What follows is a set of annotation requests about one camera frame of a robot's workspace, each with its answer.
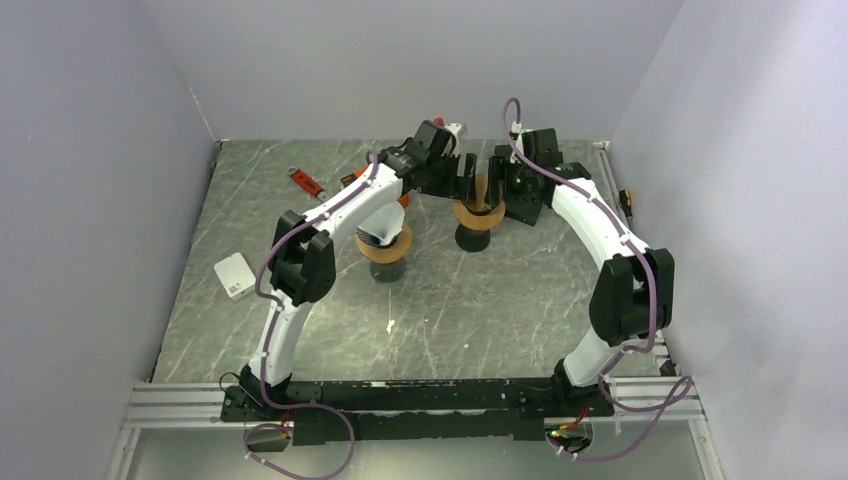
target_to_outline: orange object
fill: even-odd
[[[362,176],[362,174],[365,173],[365,170],[367,168],[368,168],[368,166],[364,166],[364,167],[360,168],[359,170],[357,170],[356,171],[356,178],[359,178],[360,176]],[[402,206],[403,208],[408,207],[409,206],[409,194],[408,193],[404,194],[403,196],[398,198],[398,203],[400,203],[400,206]]]

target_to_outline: marble-patterned table surface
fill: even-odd
[[[154,382],[210,382],[238,372],[255,351],[268,301],[227,297],[212,266],[241,252],[255,269],[271,246],[277,218],[320,202],[288,177],[297,166],[331,194],[365,164],[369,148],[398,141],[225,142],[194,234]],[[494,140],[460,151],[488,158]],[[591,142],[562,142],[612,195]],[[336,245],[337,280],[319,302],[296,352],[300,380],[547,376],[589,328],[597,271],[577,235],[551,210],[535,227],[505,219],[489,248],[465,253],[453,235],[451,203],[410,194],[414,234],[407,272],[376,283],[353,237]],[[391,333],[387,331],[394,321]],[[629,355],[613,372],[658,375],[653,356]]]

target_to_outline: light purple wall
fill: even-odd
[[[102,478],[214,144],[136,1],[6,1],[0,45],[0,477]]]
[[[848,471],[848,4],[687,0],[612,138],[730,479]]]
[[[144,0],[216,138],[500,136],[510,96],[608,139],[683,0]]]

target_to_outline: cable clip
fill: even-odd
[[[586,197],[586,202],[593,203],[597,198],[600,198],[600,195],[598,194],[598,190],[596,188],[593,188],[589,190],[589,196]]]
[[[630,239],[633,237],[633,234],[625,231],[621,236],[618,237],[618,243],[622,245],[627,245],[630,242]]]

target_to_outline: small white device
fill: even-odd
[[[244,295],[256,283],[256,277],[239,252],[216,263],[213,268],[227,295],[233,300]]]

